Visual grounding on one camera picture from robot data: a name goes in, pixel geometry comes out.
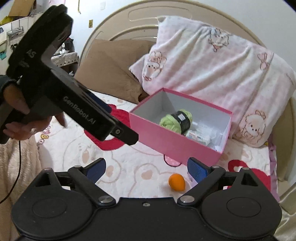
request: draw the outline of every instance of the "yarn ball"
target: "yarn ball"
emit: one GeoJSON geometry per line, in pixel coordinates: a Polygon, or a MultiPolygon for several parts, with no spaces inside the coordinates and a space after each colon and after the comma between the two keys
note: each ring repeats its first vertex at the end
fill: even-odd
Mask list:
{"type": "Polygon", "coordinates": [[[185,180],[183,176],[178,173],[170,176],[170,178],[168,179],[168,184],[173,190],[177,192],[182,192],[185,190],[185,180]]]}
{"type": "MultiPolygon", "coordinates": [[[[192,114],[184,109],[181,109],[180,111],[187,115],[188,119],[190,120],[190,124],[192,124],[192,114]]],[[[165,117],[161,118],[159,125],[173,132],[179,134],[182,133],[179,122],[172,115],[166,115],[165,117]]]]}

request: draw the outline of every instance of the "orange toy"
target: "orange toy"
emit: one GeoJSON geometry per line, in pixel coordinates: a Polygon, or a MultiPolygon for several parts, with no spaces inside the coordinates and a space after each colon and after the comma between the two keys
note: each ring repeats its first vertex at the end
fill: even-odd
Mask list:
{"type": "Polygon", "coordinates": [[[168,184],[174,191],[181,192],[185,190],[185,180],[183,176],[178,173],[170,176],[168,184]]]}

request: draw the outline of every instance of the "metal bolt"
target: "metal bolt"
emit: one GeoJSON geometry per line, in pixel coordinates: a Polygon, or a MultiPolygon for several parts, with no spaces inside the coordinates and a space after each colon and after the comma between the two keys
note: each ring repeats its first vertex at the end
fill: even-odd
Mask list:
{"type": "Polygon", "coordinates": [[[113,201],[113,197],[111,197],[109,195],[99,197],[99,202],[100,203],[110,203],[112,201],[113,201]]]}
{"type": "Polygon", "coordinates": [[[191,202],[194,202],[194,200],[195,200],[194,197],[190,195],[185,195],[180,197],[180,201],[182,203],[191,203],[191,202]]]}

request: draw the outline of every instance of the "human hand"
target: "human hand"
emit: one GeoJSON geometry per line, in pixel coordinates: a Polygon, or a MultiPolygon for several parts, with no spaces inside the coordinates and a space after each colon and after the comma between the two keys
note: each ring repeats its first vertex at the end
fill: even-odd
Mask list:
{"type": "MultiPolygon", "coordinates": [[[[26,115],[29,114],[30,109],[26,104],[21,90],[16,85],[8,85],[3,91],[3,97],[5,101],[16,110],[26,115]]],[[[55,118],[60,123],[60,125],[66,127],[66,120],[63,112],[56,115],[55,118]]],[[[44,120],[32,121],[27,125],[19,122],[8,123],[5,125],[7,129],[4,129],[3,133],[16,140],[26,140],[37,132],[43,131],[45,128],[47,128],[51,119],[52,116],[49,116],[44,120]]]]}

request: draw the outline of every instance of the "pink box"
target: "pink box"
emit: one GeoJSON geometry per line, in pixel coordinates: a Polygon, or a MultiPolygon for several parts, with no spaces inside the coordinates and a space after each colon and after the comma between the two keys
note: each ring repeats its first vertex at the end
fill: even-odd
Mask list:
{"type": "Polygon", "coordinates": [[[139,142],[144,145],[184,165],[190,157],[195,157],[212,166],[223,153],[232,113],[206,101],[163,88],[138,104],[129,113],[129,117],[131,128],[139,134],[139,142]],[[220,130],[222,137],[219,145],[210,148],[159,126],[162,117],[180,109],[189,111],[194,122],[202,122],[220,130]]]}

